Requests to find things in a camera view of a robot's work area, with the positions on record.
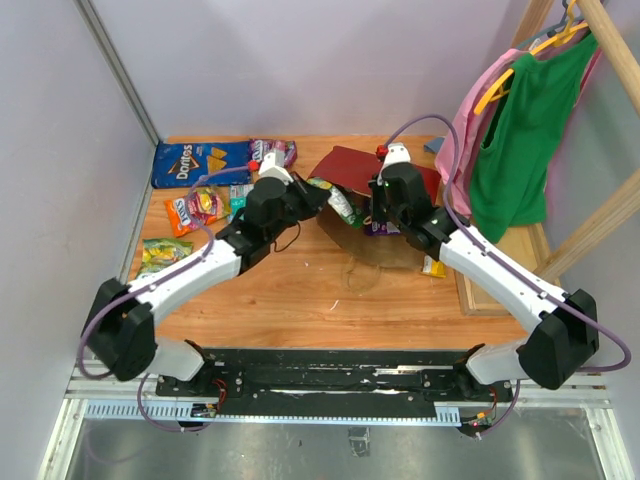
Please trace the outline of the blue Doritos chip bag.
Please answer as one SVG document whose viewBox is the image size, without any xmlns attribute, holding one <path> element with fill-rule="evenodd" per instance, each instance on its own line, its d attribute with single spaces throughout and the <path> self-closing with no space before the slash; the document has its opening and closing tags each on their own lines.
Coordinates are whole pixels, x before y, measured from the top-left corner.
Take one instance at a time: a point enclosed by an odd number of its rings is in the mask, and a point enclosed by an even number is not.
<svg viewBox="0 0 640 480">
<path fill-rule="evenodd" d="M 156 147 L 151 185 L 155 189 L 191 187 L 202 176 L 216 173 L 210 185 L 244 185 L 248 170 L 249 142 L 164 143 Z"/>
</svg>

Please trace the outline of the red brown paper bag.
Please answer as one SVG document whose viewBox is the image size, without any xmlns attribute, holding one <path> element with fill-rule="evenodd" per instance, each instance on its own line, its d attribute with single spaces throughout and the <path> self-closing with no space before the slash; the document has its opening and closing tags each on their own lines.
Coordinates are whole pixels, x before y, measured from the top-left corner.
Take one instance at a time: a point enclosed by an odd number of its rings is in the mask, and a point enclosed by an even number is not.
<svg viewBox="0 0 640 480">
<path fill-rule="evenodd" d="M 331 190 L 317 224 L 348 255 L 343 283 L 352 292 L 373 287 L 385 270 L 422 272 L 425 255 L 406 243 L 394 225 L 372 206 L 369 181 L 381 163 L 372 153 L 335 146 L 313 168 L 309 181 Z"/>
</svg>

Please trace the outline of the purple snack packet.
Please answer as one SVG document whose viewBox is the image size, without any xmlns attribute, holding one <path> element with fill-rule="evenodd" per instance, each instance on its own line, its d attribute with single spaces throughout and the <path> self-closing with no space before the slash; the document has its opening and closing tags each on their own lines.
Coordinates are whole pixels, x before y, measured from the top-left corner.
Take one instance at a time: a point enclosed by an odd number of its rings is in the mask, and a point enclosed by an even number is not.
<svg viewBox="0 0 640 480">
<path fill-rule="evenodd" d="M 276 165 L 284 168 L 291 167 L 298 156 L 297 145 L 293 140 L 251 139 L 249 141 L 249 158 L 253 164 L 261 164 L 269 153 L 274 153 Z"/>
<path fill-rule="evenodd" d="M 367 216 L 363 222 L 364 233 L 367 236 L 389 236 L 399 235 L 400 231 L 391 222 L 374 221 L 371 216 Z"/>
</svg>

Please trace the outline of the green snack packet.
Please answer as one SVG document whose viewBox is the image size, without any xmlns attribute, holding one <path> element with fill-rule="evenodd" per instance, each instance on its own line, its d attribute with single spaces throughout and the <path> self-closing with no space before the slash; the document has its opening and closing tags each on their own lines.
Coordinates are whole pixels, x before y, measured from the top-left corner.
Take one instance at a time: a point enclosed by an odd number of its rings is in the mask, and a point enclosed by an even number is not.
<svg viewBox="0 0 640 480">
<path fill-rule="evenodd" d="M 363 211 L 341 187 L 320 177 L 311 177 L 307 182 L 329 192 L 328 204 L 347 225 L 352 228 L 361 228 L 364 225 Z"/>
<path fill-rule="evenodd" d="M 136 279 L 151 274 L 181 261 L 193 252 L 193 243 L 172 238 L 154 238 L 143 240 L 141 265 Z"/>
</svg>

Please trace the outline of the teal snack packet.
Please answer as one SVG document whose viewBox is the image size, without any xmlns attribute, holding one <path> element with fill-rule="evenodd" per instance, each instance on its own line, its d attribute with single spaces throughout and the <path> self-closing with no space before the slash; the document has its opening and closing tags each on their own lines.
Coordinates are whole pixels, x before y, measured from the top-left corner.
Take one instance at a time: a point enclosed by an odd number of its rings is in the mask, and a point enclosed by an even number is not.
<svg viewBox="0 0 640 480">
<path fill-rule="evenodd" d="M 231 185 L 229 187 L 230 221 L 234 219 L 240 209 L 246 206 L 247 196 L 253 188 L 253 184 Z"/>
</svg>

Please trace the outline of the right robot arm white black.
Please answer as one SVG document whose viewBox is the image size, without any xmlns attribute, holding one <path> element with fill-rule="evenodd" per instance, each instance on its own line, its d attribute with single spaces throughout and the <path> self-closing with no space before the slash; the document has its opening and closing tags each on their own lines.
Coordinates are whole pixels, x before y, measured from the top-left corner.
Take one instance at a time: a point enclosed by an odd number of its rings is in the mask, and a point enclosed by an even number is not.
<svg viewBox="0 0 640 480">
<path fill-rule="evenodd" d="M 490 384 L 530 379 L 559 389 L 599 349 L 595 299 L 568 293 L 534 275 L 488 242 L 468 221 L 433 205 L 418 167 L 382 167 L 370 182 L 374 210 L 390 220 L 413 248 L 471 279 L 527 332 L 502 345 L 480 344 L 460 360 L 455 392 L 474 400 Z"/>
</svg>

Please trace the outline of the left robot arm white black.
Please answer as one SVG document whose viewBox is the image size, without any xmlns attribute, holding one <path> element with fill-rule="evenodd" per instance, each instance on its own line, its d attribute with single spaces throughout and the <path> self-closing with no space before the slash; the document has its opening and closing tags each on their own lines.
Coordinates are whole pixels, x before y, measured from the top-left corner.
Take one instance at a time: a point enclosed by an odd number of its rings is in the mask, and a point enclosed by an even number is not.
<svg viewBox="0 0 640 480">
<path fill-rule="evenodd" d="M 91 351 L 120 381 L 156 374 L 179 380 L 192 395 L 207 393 L 214 371 L 204 353 L 192 342 L 157 336 L 157 326 L 192 298 L 256 266 L 285 230 L 315 217 L 329 198 L 328 190 L 297 174 L 261 178 L 244 208 L 201 249 L 129 284 L 115 278 L 102 283 L 78 348 L 82 374 L 89 373 L 84 354 Z"/>
</svg>

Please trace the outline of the orange Fox's candy packet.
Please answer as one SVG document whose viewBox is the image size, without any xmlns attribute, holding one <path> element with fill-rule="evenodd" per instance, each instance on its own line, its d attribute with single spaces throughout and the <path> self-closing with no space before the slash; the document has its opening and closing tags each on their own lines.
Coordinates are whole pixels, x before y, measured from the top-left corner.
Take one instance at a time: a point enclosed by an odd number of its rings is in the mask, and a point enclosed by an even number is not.
<svg viewBox="0 0 640 480">
<path fill-rule="evenodd" d="M 199 187 L 192 194 L 165 200 L 164 207 L 175 237 L 198 230 L 199 224 L 209 226 L 230 215 L 226 197 L 213 186 Z"/>
</svg>

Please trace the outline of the yellow snack packet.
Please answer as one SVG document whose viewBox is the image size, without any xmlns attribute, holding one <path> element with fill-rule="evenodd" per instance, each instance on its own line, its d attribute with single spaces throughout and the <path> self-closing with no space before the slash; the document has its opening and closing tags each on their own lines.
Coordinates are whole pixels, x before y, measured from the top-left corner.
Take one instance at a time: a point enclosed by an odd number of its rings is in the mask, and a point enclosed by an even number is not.
<svg viewBox="0 0 640 480">
<path fill-rule="evenodd" d="M 433 278 L 442 279 L 446 277 L 446 266 L 441 261 L 434 260 L 430 256 L 426 255 L 424 257 L 421 273 Z"/>
</svg>

